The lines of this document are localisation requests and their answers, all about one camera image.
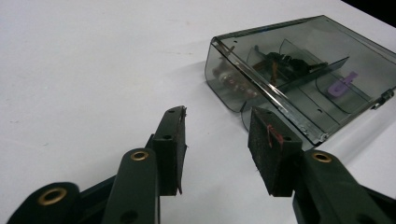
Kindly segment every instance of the purple plastic piece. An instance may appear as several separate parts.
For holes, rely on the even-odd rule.
[[[358,74],[355,72],[349,73],[349,76],[334,82],[329,89],[327,89],[327,92],[335,97],[343,95],[349,89],[350,83],[352,83],[353,79],[357,76]]]

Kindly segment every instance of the black mechanical part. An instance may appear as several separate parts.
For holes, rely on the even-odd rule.
[[[32,193],[8,223],[75,223],[78,202],[79,191],[75,184],[49,184]]]
[[[248,147],[268,193],[290,197],[302,155],[301,139],[273,112],[253,106]]]
[[[290,132],[276,114],[252,108],[248,146],[253,160],[270,194],[291,196],[294,190],[299,223],[396,223],[395,200],[359,185],[333,155],[303,152],[297,143],[286,145]]]
[[[122,157],[102,223],[159,223],[157,160],[150,148]]]
[[[156,133],[150,136],[145,148],[135,149],[124,155],[120,164],[120,175],[112,176],[82,192],[79,192],[78,187],[73,183],[47,185],[32,193],[12,215],[8,223],[160,223],[159,196],[176,195],[177,189],[181,191],[181,176],[187,148],[185,117],[186,107],[183,105],[167,110]],[[136,151],[144,152],[130,155]],[[131,159],[132,162],[143,161],[143,163],[138,163],[142,166],[129,164],[128,162],[131,161],[125,159],[128,157],[135,158],[135,160]],[[128,175],[131,173],[146,175]],[[163,189],[166,189],[164,194],[159,192],[162,185],[165,186]],[[38,203],[38,198],[48,189],[57,190],[47,192],[45,199],[50,201],[55,198],[58,201],[52,201],[52,204],[43,207]],[[133,196],[139,190],[144,192]],[[120,205],[121,203],[127,204],[127,201],[129,201],[128,206]],[[106,215],[106,220],[103,220],[105,212],[108,215]]]

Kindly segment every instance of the white background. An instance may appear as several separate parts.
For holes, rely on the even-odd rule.
[[[188,114],[184,193],[162,197],[163,223],[296,223],[204,69],[215,35],[318,15],[396,51],[395,28],[338,0],[2,1],[0,223],[49,183],[84,190],[113,176],[177,105]],[[392,99],[320,147],[392,198],[395,111]]]

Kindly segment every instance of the purple object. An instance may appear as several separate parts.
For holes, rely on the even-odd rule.
[[[327,89],[327,92],[335,97],[339,97],[339,96],[343,95],[349,89],[349,86],[350,86],[350,83],[352,83],[352,80],[357,76],[358,76],[358,74],[355,72],[349,73],[349,76],[335,81],[329,87],[329,89]]]

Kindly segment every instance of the transparent plastic container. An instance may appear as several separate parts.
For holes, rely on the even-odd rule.
[[[393,95],[396,54],[318,16],[213,37],[205,76],[247,129],[270,109],[309,149]]]

